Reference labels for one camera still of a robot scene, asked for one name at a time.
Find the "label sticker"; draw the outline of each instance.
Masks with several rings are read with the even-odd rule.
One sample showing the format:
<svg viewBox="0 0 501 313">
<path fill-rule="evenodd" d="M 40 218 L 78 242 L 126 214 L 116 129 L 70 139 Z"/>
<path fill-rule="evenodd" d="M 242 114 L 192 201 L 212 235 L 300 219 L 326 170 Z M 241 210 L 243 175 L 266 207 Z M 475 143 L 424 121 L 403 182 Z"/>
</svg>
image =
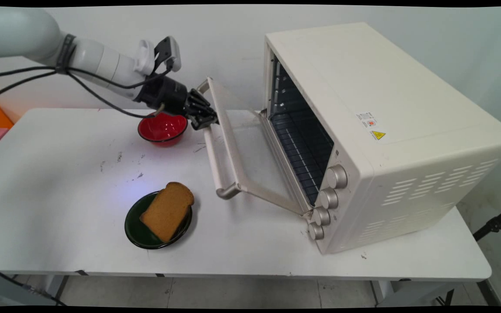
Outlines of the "label sticker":
<svg viewBox="0 0 501 313">
<path fill-rule="evenodd" d="M 379 131 L 372 131 L 372 134 L 374 137 L 376 137 L 376 140 L 380 140 L 386 133 L 380 133 Z"/>
<path fill-rule="evenodd" d="M 356 113 L 356 116 L 360 123 L 364 126 L 364 129 L 368 131 L 370 136 L 375 140 L 379 142 L 384 142 L 386 141 L 386 131 L 380 124 L 380 121 L 378 121 L 376 118 L 374 118 L 374 115 L 372 112 L 359 112 Z"/>
</svg>

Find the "robotic arm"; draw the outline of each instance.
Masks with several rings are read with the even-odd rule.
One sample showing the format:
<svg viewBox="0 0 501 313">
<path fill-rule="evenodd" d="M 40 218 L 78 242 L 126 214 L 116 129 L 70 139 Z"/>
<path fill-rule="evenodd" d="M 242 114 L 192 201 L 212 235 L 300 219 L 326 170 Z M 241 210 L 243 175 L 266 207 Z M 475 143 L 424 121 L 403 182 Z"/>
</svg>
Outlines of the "robotic arm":
<svg viewBox="0 0 501 313">
<path fill-rule="evenodd" d="M 70 71 L 151 109 L 183 115 L 195 130 L 217 123 L 215 111 L 200 93 L 155 73 L 162 63 L 165 73 L 181 68 L 179 46 L 171 36 L 155 47 L 141 40 L 137 57 L 131 58 L 99 42 L 62 32 L 42 9 L 0 7 L 0 57 L 9 56 L 24 56 L 62 74 Z"/>
</svg>

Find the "oven door handle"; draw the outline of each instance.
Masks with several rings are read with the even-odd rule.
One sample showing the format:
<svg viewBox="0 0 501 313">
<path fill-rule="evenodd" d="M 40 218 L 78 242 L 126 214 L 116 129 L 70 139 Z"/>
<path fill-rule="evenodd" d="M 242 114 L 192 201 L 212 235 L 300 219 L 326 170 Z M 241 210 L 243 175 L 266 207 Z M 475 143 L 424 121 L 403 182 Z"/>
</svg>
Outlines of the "oven door handle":
<svg viewBox="0 0 501 313">
<path fill-rule="evenodd" d="M 200 84 L 199 87 L 197 87 L 197 91 L 201 95 L 203 95 L 208 89 L 210 89 L 208 80 L 205 80 L 203 83 Z M 214 180 L 214 185 L 216 188 L 216 194 L 221 199 L 225 200 L 231 199 L 239 192 L 241 192 L 241 187 L 236 182 L 229 185 L 227 188 L 223 188 L 221 186 L 221 179 L 219 176 L 219 166 L 217 166 L 217 157 L 215 154 L 214 139 L 212 136 L 211 126 L 206 127 L 203 131 L 204 131 L 204 141 L 206 142 L 206 150 L 208 152 L 208 159 L 210 160 L 212 179 Z"/>
</svg>

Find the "green plate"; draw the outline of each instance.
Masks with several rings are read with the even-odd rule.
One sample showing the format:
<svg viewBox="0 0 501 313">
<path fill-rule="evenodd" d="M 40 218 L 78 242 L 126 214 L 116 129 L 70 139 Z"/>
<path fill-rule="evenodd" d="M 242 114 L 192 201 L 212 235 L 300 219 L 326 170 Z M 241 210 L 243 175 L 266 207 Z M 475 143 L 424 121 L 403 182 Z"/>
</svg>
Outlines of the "green plate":
<svg viewBox="0 0 501 313">
<path fill-rule="evenodd" d="M 137 247 L 141 247 L 143 249 L 159 249 L 167 247 L 179 240 L 179 238 L 187 232 L 190 222 L 193 219 L 193 208 L 189 206 L 187 216 L 185 216 L 185 219 L 181 222 L 171 240 L 168 242 L 161 241 L 145 224 L 143 224 L 143 222 L 140 221 L 141 214 L 147 210 L 148 206 L 150 206 L 159 192 L 160 190 L 143 196 L 127 213 L 127 217 L 125 218 L 125 234 L 127 235 L 127 238 L 129 238 L 129 240 L 131 240 L 131 242 Z"/>
</svg>

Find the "table top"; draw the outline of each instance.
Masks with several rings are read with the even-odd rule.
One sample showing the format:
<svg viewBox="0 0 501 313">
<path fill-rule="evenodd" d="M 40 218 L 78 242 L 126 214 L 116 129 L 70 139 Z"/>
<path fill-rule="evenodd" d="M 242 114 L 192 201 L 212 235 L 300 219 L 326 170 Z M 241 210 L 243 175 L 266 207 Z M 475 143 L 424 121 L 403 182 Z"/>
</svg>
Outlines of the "table top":
<svg viewBox="0 0 501 313">
<path fill-rule="evenodd" d="M 33 109 L 3 137 L 0 271 L 419 281 L 491 275 L 455 208 L 426 230 L 322 255 L 298 215 L 244 193 L 216 196 L 201 131 L 188 127 L 177 145 L 160 148 L 139 137 L 139 121 L 111 109 Z M 221 146 L 221 136 L 215 139 Z M 163 249 L 134 246 L 124 231 L 128 210 L 171 181 L 195 195 L 189 230 Z"/>
</svg>

